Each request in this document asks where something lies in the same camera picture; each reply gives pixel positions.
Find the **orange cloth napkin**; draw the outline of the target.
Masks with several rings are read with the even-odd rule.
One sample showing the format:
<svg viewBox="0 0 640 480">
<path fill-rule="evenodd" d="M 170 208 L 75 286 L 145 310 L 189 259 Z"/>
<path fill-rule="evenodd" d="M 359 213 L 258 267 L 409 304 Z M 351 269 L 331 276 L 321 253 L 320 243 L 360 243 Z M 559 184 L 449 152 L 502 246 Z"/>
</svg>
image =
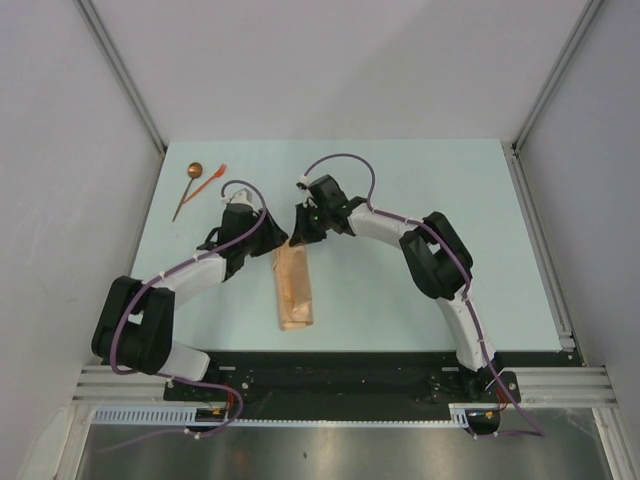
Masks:
<svg viewBox="0 0 640 480">
<path fill-rule="evenodd" d="M 282 331 L 304 329 L 314 323 L 307 251 L 285 242 L 272 253 L 278 322 Z"/>
</svg>

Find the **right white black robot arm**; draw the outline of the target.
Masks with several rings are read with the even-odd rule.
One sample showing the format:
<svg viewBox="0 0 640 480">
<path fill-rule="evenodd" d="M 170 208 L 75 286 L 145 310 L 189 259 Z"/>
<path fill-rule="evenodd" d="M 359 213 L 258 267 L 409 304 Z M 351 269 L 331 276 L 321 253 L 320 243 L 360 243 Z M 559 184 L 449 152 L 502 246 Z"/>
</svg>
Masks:
<svg viewBox="0 0 640 480">
<path fill-rule="evenodd" d="M 493 394 L 498 385 L 496 350 L 472 301 L 473 259 L 447 217 L 434 212 L 415 220 L 376 209 L 368 198 L 349 199 L 330 175 L 315 181 L 304 178 L 297 188 L 304 200 L 295 207 L 290 244 L 318 243 L 333 231 L 399 249 L 414 284 L 436 301 L 447 322 L 461 371 L 461 391 L 473 401 Z"/>
</svg>

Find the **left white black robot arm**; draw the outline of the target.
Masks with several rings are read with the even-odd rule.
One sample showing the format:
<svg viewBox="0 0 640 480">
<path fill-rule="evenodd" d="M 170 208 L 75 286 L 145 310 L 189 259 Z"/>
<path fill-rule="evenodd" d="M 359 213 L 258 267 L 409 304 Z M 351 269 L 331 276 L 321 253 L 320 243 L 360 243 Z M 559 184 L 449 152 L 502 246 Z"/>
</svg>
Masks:
<svg viewBox="0 0 640 480">
<path fill-rule="evenodd" d="M 188 261 L 144 282 L 115 279 L 91 341 L 94 355 L 116 366 L 147 375 L 186 379 L 197 398 L 214 397 L 221 376 L 209 368 L 210 356 L 173 338 L 176 310 L 205 290 L 232 278 L 246 257 L 281 247 L 287 233 L 268 210 L 230 204 Z"/>
</svg>

